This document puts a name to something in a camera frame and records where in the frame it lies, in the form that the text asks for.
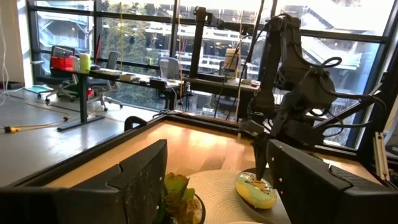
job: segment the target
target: mesh chair back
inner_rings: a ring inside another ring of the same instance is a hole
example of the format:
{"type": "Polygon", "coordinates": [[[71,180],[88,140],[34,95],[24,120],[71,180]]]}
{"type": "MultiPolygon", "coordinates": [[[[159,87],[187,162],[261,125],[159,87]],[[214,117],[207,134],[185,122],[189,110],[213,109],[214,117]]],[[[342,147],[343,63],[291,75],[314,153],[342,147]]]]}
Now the mesh chair back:
{"type": "Polygon", "coordinates": [[[119,55],[120,55],[120,52],[117,52],[117,51],[112,51],[111,53],[109,53],[108,62],[106,63],[107,69],[115,69],[116,68],[116,63],[118,62],[119,55]]]}
{"type": "Polygon", "coordinates": [[[172,57],[160,57],[159,58],[159,67],[162,78],[169,78],[174,80],[179,80],[179,68],[180,65],[178,60],[172,57]]]}
{"type": "MultiPolygon", "coordinates": [[[[58,46],[54,45],[51,48],[51,56],[53,57],[69,57],[69,56],[74,56],[75,55],[75,49],[73,47],[65,47],[65,46],[58,46]]],[[[51,70],[51,76],[54,77],[72,77],[71,74],[67,72],[62,72],[59,70],[53,70],[52,68],[52,61],[50,58],[50,70],[51,70]]]]}

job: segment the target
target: window frame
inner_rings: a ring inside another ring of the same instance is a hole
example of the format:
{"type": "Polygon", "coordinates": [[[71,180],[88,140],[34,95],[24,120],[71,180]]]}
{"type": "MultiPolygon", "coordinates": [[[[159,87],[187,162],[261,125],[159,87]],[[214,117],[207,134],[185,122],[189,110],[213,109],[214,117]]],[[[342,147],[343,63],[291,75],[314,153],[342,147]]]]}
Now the window frame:
{"type": "MultiPolygon", "coordinates": [[[[98,36],[101,34],[101,19],[102,18],[120,18],[120,13],[117,12],[102,12],[101,8],[101,0],[93,0],[93,11],[79,10],[79,9],[63,9],[57,7],[43,7],[43,6],[35,6],[34,2],[26,0],[27,8],[28,8],[28,17],[29,17],[29,35],[30,35],[30,46],[31,46],[31,54],[33,60],[40,60],[40,53],[49,53],[46,50],[40,49],[39,44],[39,33],[38,33],[38,23],[37,23],[37,11],[45,11],[45,12],[56,12],[62,14],[74,14],[81,16],[91,16],[94,21],[94,29],[93,29],[93,49],[96,49],[96,44],[98,41],[98,36]]],[[[146,15],[135,15],[135,14],[122,14],[123,19],[127,20],[140,20],[140,21],[153,21],[153,22],[162,22],[168,23],[172,25],[172,33],[170,36],[170,45],[169,45],[169,55],[170,57],[175,57],[175,51],[177,46],[177,31],[178,31],[178,14],[177,14],[177,6],[178,0],[174,0],[174,8],[172,17],[160,17],[160,16],[146,16],[146,15]]],[[[273,2],[271,7],[271,16],[275,15],[275,11],[277,8],[277,1],[273,2]]],[[[385,63],[387,52],[390,49],[392,44],[392,38],[394,35],[395,27],[398,25],[398,2],[395,1],[389,18],[387,20],[387,24],[384,29],[383,35],[362,35],[362,34],[345,34],[339,32],[328,32],[324,30],[301,30],[302,36],[307,37],[318,37],[318,38],[328,38],[328,39],[338,39],[338,40],[350,40],[350,41],[358,41],[358,42],[369,42],[369,43],[377,43],[379,44],[379,49],[376,53],[376,58],[373,62],[371,73],[369,74],[367,84],[364,90],[364,94],[369,93],[375,86],[379,77],[381,76],[382,65],[385,63]]],[[[196,25],[194,19],[180,19],[180,23],[182,25],[196,25]]],[[[107,62],[108,59],[99,57],[99,62],[107,62]]],[[[137,63],[137,62],[129,62],[122,61],[123,65],[141,67],[141,68],[151,68],[151,69],[159,69],[157,65],[148,65],[145,63],[137,63]]],[[[39,74],[40,68],[33,67],[34,71],[34,80],[35,76],[39,74]]],[[[183,70],[184,74],[189,74],[188,70],[183,70]]],[[[209,75],[198,73],[195,74],[195,78],[201,78],[209,81],[218,81],[220,79],[217,75],[209,75]]],[[[355,116],[354,122],[361,123],[363,122],[365,117],[365,111],[357,113],[355,116]]],[[[356,141],[358,141],[359,129],[353,129],[349,133],[349,138],[347,140],[346,145],[350,148],[355,147],[356,141]]],[[[345,150],[345,146],[338,146],[339,150],[345,150]]]]}

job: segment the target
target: office chair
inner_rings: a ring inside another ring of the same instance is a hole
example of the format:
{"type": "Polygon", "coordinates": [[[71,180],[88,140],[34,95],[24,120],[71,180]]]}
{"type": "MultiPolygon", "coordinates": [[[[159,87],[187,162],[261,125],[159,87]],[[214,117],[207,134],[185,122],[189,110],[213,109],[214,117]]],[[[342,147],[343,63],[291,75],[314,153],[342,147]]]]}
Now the office chair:
{"type": "MultiPolygon", "coordinates": [[[[117,51],[112,51],[109,53],[108,57],[108,62],[106,64],[107,69],[115,69],[116,68],[116,63],[118,62],[118,57],[120,55],[120,52],[117,51]]],[[[91,87],[93,89],[95,96],[94,98],[90,99],[88,103],[92,103],[94,101],[100,100],[101,106],[104,106],[104,111],[107,111],[107,107],[105,105],[105,101],[108,103],[116,103],[120,106],[120,108],[123,107],[123,104],[119,100],[114,100],[110,97],[107,97],[113,90],[118,90],[120,89],[120,86],[117,82],[112,82],[109,80],[103,80],[100,78],[93,78],[87,80],[88,87],[91,87]]]]}
{"type": "Polygon", "coordinates": [[[180,80],[180,64],[172,57],[159,57],[160,77],[180,80]]]}
{"type": "MultiPolygon", "coordinates": [[[[51,48],[51,56],[52,57],[68,57],[75,55],[75,49],[72,47],[64,47],[54,45],[51,48]]],[[[67,90],[68,87],[76,85],[78,83],[78,79],[76,75],[71,75],[68,72],[64,72],[61,70],[52,69],[52,61],[50,60],[50,71],[51,75],[41,75],[36,77],[36,81],[41,82],[52,88],[53,90],[42,91],[37,94],[38,98],[41,98],[41,93],[50,93],[45,96],[45,103],[49,104],[49,97],[56,94],[57,96],[64,95],[67,96],[71,102],[75,99],[75,96],[72,94],[77,94],[74,91],[67,90]]]]}

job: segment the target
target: floor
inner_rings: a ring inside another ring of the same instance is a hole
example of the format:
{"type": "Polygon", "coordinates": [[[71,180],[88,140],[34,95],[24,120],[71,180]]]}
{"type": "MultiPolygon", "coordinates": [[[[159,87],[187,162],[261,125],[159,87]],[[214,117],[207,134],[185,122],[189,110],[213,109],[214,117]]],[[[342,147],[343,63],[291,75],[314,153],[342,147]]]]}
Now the floor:
{"type": "MultiPolygon", "coordinates": [[[[164,121],[47,186],[72,187],[105,171],[159,139],[167,140],[166,172],[191,175],[204,170],[244,170],[254,167],[254,152],[250,140],[238,139],[237,136],[209,129],[164,121]]],[[[327,163],[377,182],[357,162],[331,156],[317,156],[324,158],[327,163]]]]}
{"type": "MultiPolygon", "coordinates": [[[[60,121],[65,115],[27,105],[22,91],[10,93],[5,104],[0,106],[0,126],[17,126],[46,124],[60,121]]],[[[46,106],[43,100],[37,99],[35,93],[25,91],[28,102],[41,107],[48,107],[61,112],[70,113],[70,120],[79,118],[78,102],[51,98],[51,105],[46,106]]],[[[89,113],[95,110],[99,103],[88,106],[89,113]]],[[[57,132],[56,126],[31,131],[21,131],[15,134],[6,134],[0,130],[0,186],[13,182],[54,165],[81,151],[93,147],[105,139],[123,132],[124,120],[131,115],[145,120],[152,119],[156,112],[141,110],[125,106],[119,109],[118,105],[109,105],[105,113],[102,108],[94,114],[104,115],[106,118],[93,123],[57,132]]]]}

